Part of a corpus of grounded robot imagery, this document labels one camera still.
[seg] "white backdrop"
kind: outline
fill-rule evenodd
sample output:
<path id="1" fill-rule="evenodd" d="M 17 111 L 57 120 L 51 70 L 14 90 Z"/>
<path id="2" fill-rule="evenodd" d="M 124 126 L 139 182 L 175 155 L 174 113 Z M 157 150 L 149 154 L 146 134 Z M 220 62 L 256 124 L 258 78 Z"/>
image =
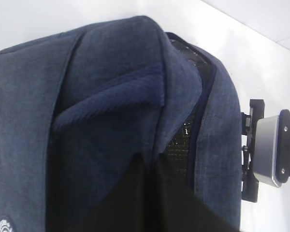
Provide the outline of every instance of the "white backdrop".
<path id="1" fill-rule="evenodd" d="M 0 0 L 0 50 L 90 23 L 147 15 L 164 30 L 221 59 L 239 94 L 264 99 L 265 116 L 290 110 L 290 51 L 199 0 Z M 246 232 L 290 232 L 290 180 L 260 184 L 257 204 L 242 203 Z"/>

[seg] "blue backpack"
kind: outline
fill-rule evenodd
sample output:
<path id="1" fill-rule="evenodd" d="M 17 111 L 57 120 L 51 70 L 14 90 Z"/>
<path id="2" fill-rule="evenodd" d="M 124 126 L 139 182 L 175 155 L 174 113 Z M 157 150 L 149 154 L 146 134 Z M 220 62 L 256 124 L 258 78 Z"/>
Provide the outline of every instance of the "blue backpack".
<path id="1" fill-rule="evenodd" d="M 241 113 L 219 60 L 153 20 L 0 51 L 0 232 L 237 231 Z"/>

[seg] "black mount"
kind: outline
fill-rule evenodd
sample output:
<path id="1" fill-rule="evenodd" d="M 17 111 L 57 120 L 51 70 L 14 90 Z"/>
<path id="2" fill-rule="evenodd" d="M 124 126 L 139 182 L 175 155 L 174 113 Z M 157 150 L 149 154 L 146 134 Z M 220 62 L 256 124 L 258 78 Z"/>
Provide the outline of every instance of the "black mount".
<path id="1" fill-rule="evenodd" d="M 242 135 L 247 136 L 247 144 L 242 147 L 242 200 L 257 202 L 259 181 L 254 176 L 255 139 L 258 120 L 264 118 L 263 100 L 250 100 L 250 113 L 242 113 Z M 280 183 L 290 177 L 290 112 L 282 110 L 279 115 L 277 148 L 275 151 L 275 175 Z"/>

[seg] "white wall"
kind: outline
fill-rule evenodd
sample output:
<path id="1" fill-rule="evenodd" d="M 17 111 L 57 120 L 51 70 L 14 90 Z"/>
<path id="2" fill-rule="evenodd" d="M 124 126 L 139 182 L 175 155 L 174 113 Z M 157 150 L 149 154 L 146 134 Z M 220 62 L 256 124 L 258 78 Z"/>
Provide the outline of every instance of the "white wall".
<path id="1" fill-rule="evenodd" d="M 243 111 L 264 99 L 265 116 L 290 110 L 290 51 L 199 0 L 0 0 L 0 50 L 89 23 L 148 15 L 217 56 Z M 290 181 L 260 185 L 259 202 L 242 204 L 242 230 L 290 232 Z"/>
<path id="2" fill-rule="evenodd" d="M 290 0 L 203 0 L 290 50 Z"/>

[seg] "logo patch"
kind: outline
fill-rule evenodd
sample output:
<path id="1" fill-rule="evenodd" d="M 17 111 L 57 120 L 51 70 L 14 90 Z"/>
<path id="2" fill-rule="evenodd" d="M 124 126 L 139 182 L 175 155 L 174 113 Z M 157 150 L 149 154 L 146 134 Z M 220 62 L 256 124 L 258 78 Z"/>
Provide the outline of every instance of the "logo patch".
<path id="1" fill-rule="evenodd" d="M 8 220 L 3 219 L 0 222 L 0 232 L 14 232 L 11 224 Z"/>

